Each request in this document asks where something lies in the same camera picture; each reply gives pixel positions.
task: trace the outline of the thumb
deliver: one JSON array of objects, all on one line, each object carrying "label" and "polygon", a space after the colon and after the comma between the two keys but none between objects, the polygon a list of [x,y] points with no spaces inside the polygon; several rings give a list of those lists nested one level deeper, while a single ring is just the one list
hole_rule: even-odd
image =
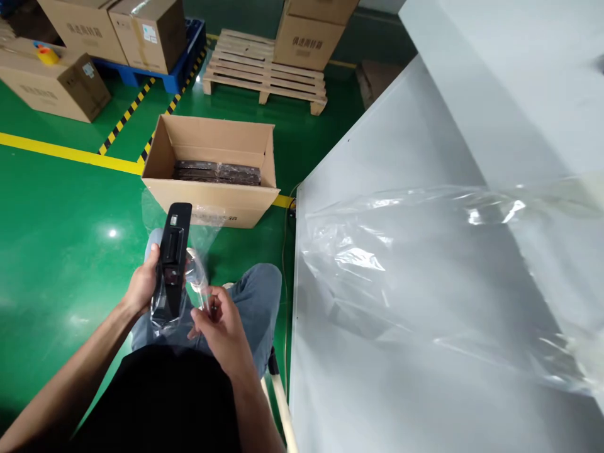
[{"label": "thumb", "polygon": [[216,327],[207,313],[201,311],[199,308],[193,308],[191,310],[191,318],[193,318],[195,328],[203,333],[204,337],[208,338],[214,334]]},{"label": "thumb", "polygon": [[147,257],[147,261],[145,261],[145,267],[154,268],[157,265],[157,261],[159,260],[159,245],[153,243],[151,245],[151,251],[149,252],[149,256]]}]

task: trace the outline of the black device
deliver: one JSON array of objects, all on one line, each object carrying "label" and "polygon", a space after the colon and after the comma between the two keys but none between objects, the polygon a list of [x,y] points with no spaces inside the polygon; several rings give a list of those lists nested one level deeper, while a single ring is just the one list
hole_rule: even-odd
[{"label": "black device", "polygon": [[151,321],[160,327],[180,316],[192,210],[190,203],[173,203],[165,219],[160,257],[155,269],[155,292],[151,299]]}]

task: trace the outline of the wooden slat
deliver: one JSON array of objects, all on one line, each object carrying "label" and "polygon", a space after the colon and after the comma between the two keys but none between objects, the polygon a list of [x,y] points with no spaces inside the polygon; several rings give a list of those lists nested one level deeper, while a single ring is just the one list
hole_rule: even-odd
[{"label": "wooden slat", "polygon": [[265,91],[271,94],[278,94],[280,96],[287,96],[289,98],[303,99],[304,101],[311,101],[319,104],[327,104],[327,98],[324,98],[323,96],[312,95],[301,91],[292,91],[274,86],[263,86],[260,84],[255,84],[253,82],[247,82],[238,79],[230,79],[229,77],[222,77],[220,75],[206,74],[204,76],[204,80],[221,83],[224,85],[233,85],[241,88],[252,89],[255,91]]},{"label": "wooden slat", "polygon": [[239,55],[241,57],[248,57],[248,58],[252,58],[255,60],[262,60],[262,61],[266,61],[267,59],[272,58],[272,52],[263,53],[263,52],[258,52],[252,48],[232,47],[232,46],[228,46],[228,45],[216,46],[215,52],[231,53],[234,55]]},{"label": "wooden slat", "polygon": [[219,42],[219,44],[216,44],[216,48],[218,50],[230,49],[230,50],[237,50],[238,52],[253,52],[253,53],[257,53],[259,55],[266,55],[268,57],[272,57],[274,54],[274,51],[275,51],[273,48],[257,47],[257,46],[253,46],[253,45],[231,43],[231,42],[223,42],[223,43]]},{"label": "wooden slat", "polygon": [[247,39],[250,41],[256,41],[256,42],[261,42],[261,43],[265,43],[265,44],[273,44],[273,45],[275,44],[274,40],[262,38],[260,36],[248,35],[247,33],[241,33],[240,31],[228,30],[226,28],[222,29],[222,31],[220,32],[220,36],[218,38],[221,38],[223,35],[235,36],[237,38],[243,38],[243,39]]},{"label": "wooden slat", "polygon": [[231,45],[245,45],[245,46],[257,48],[259,50],[267,50],[269,52],[271,52],[275,49],[274,44],[259,43],[256,41],[250,41],[250,40],[246,40],[246,39],[242,39],[242,38],[234,38],[232,36],[225,36],[224,39],[222,39],[222,41],[220,41],[220,40],[218,41],[217,45],[220,45],[220,43],[228,43]]},{"label": "wooden slat", "polygon": [[243,64],[247,64],[250,66],[256,66],[256,67],[261,67],[264,68],[266,67],[266,63],[261,61],[261,60],[254,60],[248,57],[238,57],[237,55],[231,55],[230,53],[224,53],[224,52],[220,52],[218,50],[214,51],[214,54],[212,55],[212,60],[217,59],[217,60],[226,60],[226,61],[232,61],[235,63],[243,63]]},{"label": "wooden slat", "polygon": [[256,66],[233,63],[233,62],[229,62],[226,60],[212,59],[210,61],[210,64],[208,64],[208,68],[213,69],[215,67],[226,67],[229,69],[241,70],[244,72],[251,72],[252,74],[258,74],[260,76],[263,76],[266,74],[270,77],[277,77],[278,79],[286,79],[286,80],[290,80],[293,82],[300,82],[303,84],[314,85],[315,87],[317,87],[319,89],[325,89],[325,82],[323,80],[312,79],[310,77],[303,77],[301,75],[298,76],[295,74],[285,74],[284,72],[273,71],[270,69],[263,69],[263,68],[259,68]]},{"label": "wooden slat", "polygon": [[312,94],[317,94],[319,96],[325,95],[325,90],[323,90],[323,92],[321,92],[320,89],[317,89],[314,86],[304,85],[304,84],[297,83],[297,82],[290,82],[290,81],[286,81],[283,79],[273,79],[267,75],[250,74],[248,72],[242,72],[239,70],[233,70],[233,69],[227,69],[227,68],[221,68],[221,67],[213,67],[212,74],[222,74],[224,76],[239,77],[241,79],[245,79],[245,80],[249,80],[249,81],[268,84],[270,86],[280,86],[280,87],[284,87],[284,88],[291,88],[291,89],[294,89],[297,91],[305,91],[305,92],[309,92]]},{"label": "wooden slat", "polygon": [[267,69],[275,70],[275,71],[285,73],[285,74],[295,74],[295,75],[300,75],[300,76],[311,77],[316,80],[321,80],[321,81],[323,80],[322,72],[294,68],[294,67],[290,67],[290,66],[283,66],[283,65],[275,64],[275,63],[267,64],[267,63],[263,63],[260,60],[255,60],[255,59],[251,59],[251,58],[247,58],[247,57],[239,57],[237,55],[232,55],[230,53],[224,53],[219,50],[214,50],[214,54],[212,55],[211,59],[212,60],[219,59],[219,60],[232,61],[235,63],[249,64],[251,66],[262,67],[262,68],[265,67]]},{"label": "wooden slat", "polygon": [[229,46],[229,47],[235,47],[235,48],[250,48],[250,49],[254,49],[257,52],[260,53],[273,53],[273,51],[275,50],[274,46],[269,46],[266,44],[262,44],[262,43],[255,43],[252,41],[247,41],[247,40],[241,40],[238,38],[227,38],[224,39],[222,41],[218,41],[218,43],[216,43],[216,47],[221,47],[221,46]]}]

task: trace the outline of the person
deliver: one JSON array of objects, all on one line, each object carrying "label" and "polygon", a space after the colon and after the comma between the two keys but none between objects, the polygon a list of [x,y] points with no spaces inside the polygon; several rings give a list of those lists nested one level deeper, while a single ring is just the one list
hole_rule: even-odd
[{"label": "person", "polygon": [[[149,307],[162,230],[107,319],[0,439],[9,451],[282,452],[259,377],[266,371],[281,273],[257,264],[228,290],[210,286],[213,314],[192,308],[188,343],[154,337]],[[133,352],[74,434],[113,358]]]}]

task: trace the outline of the black shirt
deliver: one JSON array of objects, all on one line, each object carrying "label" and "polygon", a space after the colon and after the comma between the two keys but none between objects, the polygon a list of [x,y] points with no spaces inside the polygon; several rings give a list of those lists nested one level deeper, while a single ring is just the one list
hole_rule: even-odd
[{"label": "black shirt", "polygon": [[70,451],[240,452],[233,389],[216,359],[146,346],[124,357]]}]

